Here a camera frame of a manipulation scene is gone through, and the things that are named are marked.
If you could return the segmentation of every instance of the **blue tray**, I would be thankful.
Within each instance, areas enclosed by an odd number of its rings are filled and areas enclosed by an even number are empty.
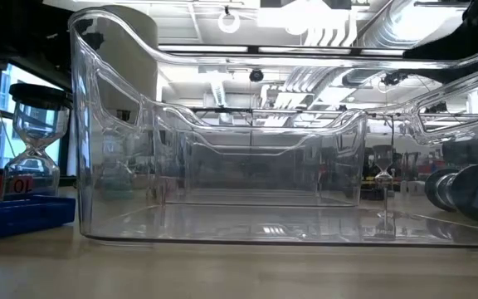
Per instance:
[[[71,223],[75,204],[71,198],[34,195],[0,202],[0,238]]]

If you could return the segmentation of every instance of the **wooden table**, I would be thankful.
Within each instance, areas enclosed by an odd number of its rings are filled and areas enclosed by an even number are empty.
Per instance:
[[[0,239],[3,298],[477,298],[478,250],[100,245],[77,225]]]

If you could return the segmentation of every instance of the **transparent acrylic container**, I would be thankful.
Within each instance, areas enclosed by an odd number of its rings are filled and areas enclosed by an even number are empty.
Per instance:
[[[152,38],[152,21],[127,22],[132,12],[125,10],[91,8],[70,20],[85,236],[120,242],[478,247],[478,223],[429,217],[412,206],[416,200],[398,203],[407,208],[389,213],[387,204],[359,201],[365,148],[393,143],[408,160],[411,149],[432,151],[478,134],[478,116],[465,114],[452,125],[432,113],[436,103],[478,86],[478,73],[415,90],[403,104],[367,110],[304,110],[292,100],[281,104],[257,94],[263,85],[294,77],[316,81],[354,70],[373,70],[375,77],[399,69],[455,69],[478,63],[478,57],[404,61],[396,50],[358,49],[355,56],[349,48],[306,47],[187,46],[165,52]],[[237,79],[244,70],[251,76],[261,71],[265,78]],[[248,94],[248,106],[222,92],[233,89],[222,74],[242,83],[236,89]],[[170,80],[172,75],[181,80]],[[325,98],[346,92],[340,84],[344,78],[331,81]],[[308,88],[298,81],[278,90],[302,92],[306,102]],[[404,88],[400,95],[407,93]],[[191,97],[171,101],[169,92]],[[195,97],[202,106],[188,104]],[[394,126],[394,135],[370,131],[375,124]],[[400,140],[410,145],[399,147]],[[407,176],[410,168],[402,168],[399,173]],[[413,171],[418,178],[419,171]]]

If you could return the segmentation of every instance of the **sand timer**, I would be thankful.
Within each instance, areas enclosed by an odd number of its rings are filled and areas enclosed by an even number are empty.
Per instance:
[[[388,187],[392,184],[393,177],[388,173],[392,164],[393,147],[391,145],[375,145],[373,147],[375,164],[379,167],[379,174],[375,176],[377,186],[383,191],[385,209],[387,208]]]
[[[57,195],[60,169],[45,149],[67,131],[71,96],[25,83],[13,84],[9,93],[16,101],[12,127],[26,148],[5,165],[2,196],[12,199],[23,194]]]

